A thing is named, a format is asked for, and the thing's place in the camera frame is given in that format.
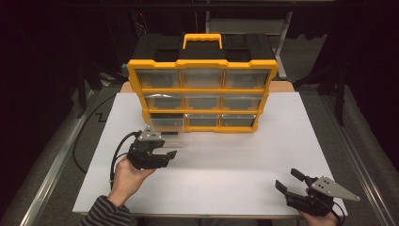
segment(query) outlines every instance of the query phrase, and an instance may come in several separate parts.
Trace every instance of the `wrist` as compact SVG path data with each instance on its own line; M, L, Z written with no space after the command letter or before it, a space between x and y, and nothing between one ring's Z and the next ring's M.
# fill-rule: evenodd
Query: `wrist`
M128 197L126 197L125 195L118 193L118 192L114 192L111 191L107 197L107 199L112 202L115 206L117 207L121 207L123 206L126 201L129 199Z

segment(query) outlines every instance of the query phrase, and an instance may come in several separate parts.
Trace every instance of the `clear plastic drawer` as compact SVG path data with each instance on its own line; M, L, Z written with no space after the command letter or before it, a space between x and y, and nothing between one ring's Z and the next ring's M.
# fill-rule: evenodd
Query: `clear plastic drawer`
M219 109L220 93L186 93L184 108L186 109Z
M217 126L219 115L186 114L188 126Z
M223 109L226 110L256 110L262 99L261 94L224 94Z
M136 69L142 88L178 88L176 69Z
M184 130L184 115L151 113L150 126L154 131L180 132Z
M270 71L228 69L226 70L226 89L262 89Z
M146 93L144 97L149 108L181 109L182 94L180 93Z
M212 68L182 69L184 88L217 89L222 87L223 70Z
M251 127L256 115L222 115L222 126Z

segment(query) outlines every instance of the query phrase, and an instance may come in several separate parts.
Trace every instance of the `metal rail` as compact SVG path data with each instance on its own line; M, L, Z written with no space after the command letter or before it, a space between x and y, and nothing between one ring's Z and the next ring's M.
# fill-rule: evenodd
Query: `metal rail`
M56 182L58 181L59 176L61 175L62 170L65 167L65 164L68 160L68 157L71 155L71 146L76 140L79 131L82 129L83 124L87 120L87 112L89 112L92 107L93 103L95 102L98 96L97 92L91 91L88 94L88 107L87 111L84 112L82 117L75 123L75 126L72 129L71 135L62 148L58 151L56 155L56 159L53 162L53 165L47 172L46 177L41 184L38 193L36 194L35 198L33 199L29 209L27 210L23 221L21 222L21 226L30 226L36 225L39 216L45 207L47 201L49 200L55 186Z
M355 173L359 177L359 181L363 186L364 192L366 193L370 204L375 210L375 214L378 217L379 222L381 223L381 225L384 226L395 226L396 223L394 222L391 213L387 208L387 205L384 203L381 197L381 192L375 185L375 182L373 181L363 162L361 161L355 145L352 143L349 135L346 133L345 128L343 126L340 126L337 119L335 118L334 107L332 106L331 101L326 95L321 96L321 99L328 111L329 116L331 117L332 121L334 121L334 124L341 135L343 144L345 145L347 150L346 154L348 156L348 159L352 164Z

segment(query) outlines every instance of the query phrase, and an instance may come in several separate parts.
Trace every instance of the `person's arm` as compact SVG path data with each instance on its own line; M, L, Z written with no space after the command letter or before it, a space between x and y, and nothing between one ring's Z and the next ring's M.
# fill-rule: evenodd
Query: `person's arm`
M130 211L124 204L155 169L136 169L127 158L123 158L115 171L114 185L108 197L100 196L79 226L130 225Z
M338 220L332 213L328 213L325 217L314 217L302 211L299 214L308 221L309 226L337 226Z

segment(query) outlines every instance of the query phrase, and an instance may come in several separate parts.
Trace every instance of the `silver metal bracket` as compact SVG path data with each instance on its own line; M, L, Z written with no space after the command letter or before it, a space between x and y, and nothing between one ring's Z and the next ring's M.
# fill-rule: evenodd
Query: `silver metal bracket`
M162 139L160 132L154 132L149 125L141 133L138 140L140 141L156 141Z
M333 180L329 179L326 176L322 176L320 179L315 181L311 187L329 197L334 197L334 198L341 198L344 200L349 200L349 201L360 201L360 197L353 194L343 186L340 186Z

